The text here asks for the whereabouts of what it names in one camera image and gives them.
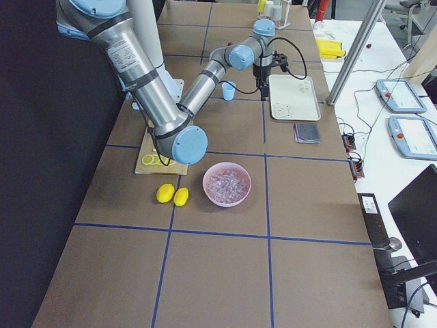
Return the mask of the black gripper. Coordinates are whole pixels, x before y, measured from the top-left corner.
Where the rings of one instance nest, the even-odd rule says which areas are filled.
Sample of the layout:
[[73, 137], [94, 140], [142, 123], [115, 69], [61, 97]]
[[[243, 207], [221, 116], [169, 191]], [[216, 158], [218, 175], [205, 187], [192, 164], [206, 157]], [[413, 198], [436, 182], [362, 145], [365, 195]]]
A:
[[269, 97], [269, 86], [267, 84], [267, 78], [270, 76], [271, 67], [258, 66], [253, 64], [253, 76], [255, 77], [256, 85], [260, 85], [260, 100], [267, 100]]

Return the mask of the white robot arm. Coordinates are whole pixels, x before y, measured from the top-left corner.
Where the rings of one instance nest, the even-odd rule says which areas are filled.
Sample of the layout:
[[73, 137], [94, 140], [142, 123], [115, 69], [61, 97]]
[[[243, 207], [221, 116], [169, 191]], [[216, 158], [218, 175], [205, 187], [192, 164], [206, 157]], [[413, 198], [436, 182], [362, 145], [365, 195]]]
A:
[[152, 0], [127, 1], [134, 18], [134, 31], [140, 45], [155, 68], [163, 68], [164, 59]]

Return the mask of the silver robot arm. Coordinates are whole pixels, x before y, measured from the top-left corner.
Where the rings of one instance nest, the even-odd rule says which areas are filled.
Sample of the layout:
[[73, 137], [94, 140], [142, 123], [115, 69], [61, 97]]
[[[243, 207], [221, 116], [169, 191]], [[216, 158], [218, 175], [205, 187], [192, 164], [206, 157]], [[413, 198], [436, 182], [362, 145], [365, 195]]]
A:
[[190, 88], [177, 98], [166, 72], [152, 1], [56, 1], [61, 34], [97, 44], [114, 67], [122, 85], [136, 100], [158, 153], [192, 165], [206, 153], [206, 133], [193, 124], [228, 68], [244, 70], [271, 63], [270, 41], [275, 25], [269, 19], [254, 23], [244, 41], [214, 50], [208, 65]]

